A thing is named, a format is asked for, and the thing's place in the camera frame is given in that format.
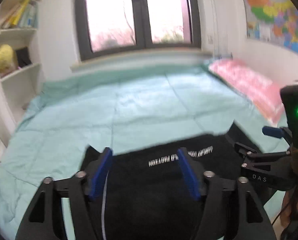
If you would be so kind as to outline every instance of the map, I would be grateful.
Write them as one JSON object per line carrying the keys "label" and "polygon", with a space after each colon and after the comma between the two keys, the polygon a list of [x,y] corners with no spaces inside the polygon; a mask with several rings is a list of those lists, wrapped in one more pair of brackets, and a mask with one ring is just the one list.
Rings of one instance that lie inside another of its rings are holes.
{"label": "map", "polygon": [[298,10],[291,0],[244,0],[247,37],[298,53]]}

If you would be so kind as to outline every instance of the black t-shirt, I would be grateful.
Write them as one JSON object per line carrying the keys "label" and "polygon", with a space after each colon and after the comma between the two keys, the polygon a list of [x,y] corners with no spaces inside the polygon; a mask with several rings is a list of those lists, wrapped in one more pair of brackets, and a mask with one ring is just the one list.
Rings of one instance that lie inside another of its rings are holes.
{"label": "black t-shirt", "polygon": [[[114,156],[103,196],[90,203],[97,236],[106,240],[190,239],[200,223],[203,202],[191,198],[177,164],[177,150],[186,147],[206,170],[236,180],[243,159],[235,152],[234,142],[260,152],[233,123],[224,135],[204,134]],[[90,147],[81,169],[99,154]],[[223,216],[219,237],[225,231],[226,213],[224,208],[222,214],[215,214]]]}

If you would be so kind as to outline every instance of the bed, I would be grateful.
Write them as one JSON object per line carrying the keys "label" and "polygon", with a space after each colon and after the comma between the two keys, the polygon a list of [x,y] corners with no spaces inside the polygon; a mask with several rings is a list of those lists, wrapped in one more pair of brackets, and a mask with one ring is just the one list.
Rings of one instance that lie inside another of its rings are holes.
{"label": "bed", "polygon": [[[118,155],[201,133],[224,133],[233,120],[263,152],[286,150],[283,140],[262,135],[268,122],[257,108],[201,65],[103,71],[45,83],[0,164],[0,231],[15,239],[41,180],[72,176],[88,145],[99,151],[111,147]],[[285,116],[278,125],[286,125]],[[266,204],[270,218],[283,195],[277,192]],[[67,200],[63,206],[71,240]]]}

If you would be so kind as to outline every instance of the yellow round object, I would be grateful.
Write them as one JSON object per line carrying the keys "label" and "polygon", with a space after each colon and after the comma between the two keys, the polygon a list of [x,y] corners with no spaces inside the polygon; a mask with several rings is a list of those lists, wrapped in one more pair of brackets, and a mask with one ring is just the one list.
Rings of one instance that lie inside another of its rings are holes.
{"label": "yellow round object", "polygon": [[0,47],[0,72],[12,66],[14,51],[11,46],[4,44]]}

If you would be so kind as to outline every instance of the window pane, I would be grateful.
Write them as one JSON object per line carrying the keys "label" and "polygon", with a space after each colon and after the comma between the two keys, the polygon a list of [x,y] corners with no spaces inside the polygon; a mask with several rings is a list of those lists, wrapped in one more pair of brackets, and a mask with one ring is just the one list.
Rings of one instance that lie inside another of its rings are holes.
{"label": "window pane", "polygon": [[86,0],[92,50],[135,45],[131,0]]}
{"label": "window pane", "polygon": [[148,0],[153,43],[191,43],[187,0]]}

